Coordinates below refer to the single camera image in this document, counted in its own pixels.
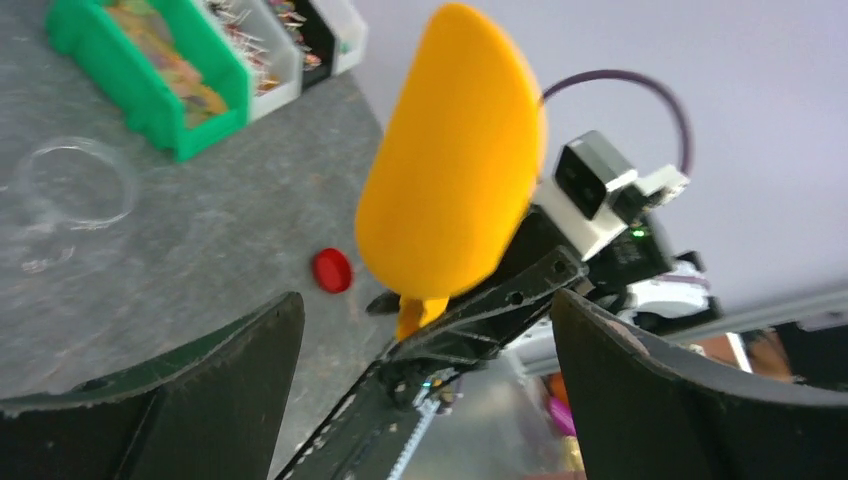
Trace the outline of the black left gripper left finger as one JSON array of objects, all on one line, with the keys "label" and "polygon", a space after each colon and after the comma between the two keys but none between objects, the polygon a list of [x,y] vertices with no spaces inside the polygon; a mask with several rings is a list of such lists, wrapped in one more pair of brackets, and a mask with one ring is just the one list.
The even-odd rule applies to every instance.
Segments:
[{"label": "black left gripper left finger", "polygon": [[5,479],[263,479],[305,310],[285,293],[155,358],[63,394],[1,403]]}]

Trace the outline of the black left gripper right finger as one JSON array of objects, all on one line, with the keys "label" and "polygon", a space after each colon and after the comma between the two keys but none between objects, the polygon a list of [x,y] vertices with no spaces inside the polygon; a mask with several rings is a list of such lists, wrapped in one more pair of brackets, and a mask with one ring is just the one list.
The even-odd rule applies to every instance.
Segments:
[{"label": "black left gripper right finger", "polygon": [[847,396],[717,363],[562,289],[551,321],[592,479],[843,479]]}]

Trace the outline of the yellow plastic scoop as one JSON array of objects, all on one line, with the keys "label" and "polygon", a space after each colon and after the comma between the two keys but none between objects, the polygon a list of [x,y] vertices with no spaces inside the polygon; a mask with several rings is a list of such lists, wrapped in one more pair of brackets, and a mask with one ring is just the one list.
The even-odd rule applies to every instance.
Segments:
[{"label": "yellow plastic scoop", "polygon": [[430,17],[355,217],[367,269],[400,297],[404,340],[500,263],[543,167],[547,123],[524,55],[489,17]]}]

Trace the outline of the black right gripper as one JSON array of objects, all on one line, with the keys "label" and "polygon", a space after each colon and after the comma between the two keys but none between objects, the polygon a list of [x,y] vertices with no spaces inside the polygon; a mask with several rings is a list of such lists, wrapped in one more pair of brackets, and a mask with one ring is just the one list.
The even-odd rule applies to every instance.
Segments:
[{"label": "black right gripper", "polygon": [[604,293],[671,272],[674,258],[664,233],[645,217],[600,252],[583,260],[562,230],[539,206],[530,208],[500,265],[496,286],[449,308],[435,321],[397,343],[387,363],[476,363],[521,333],[550,296],[575,280]]}]

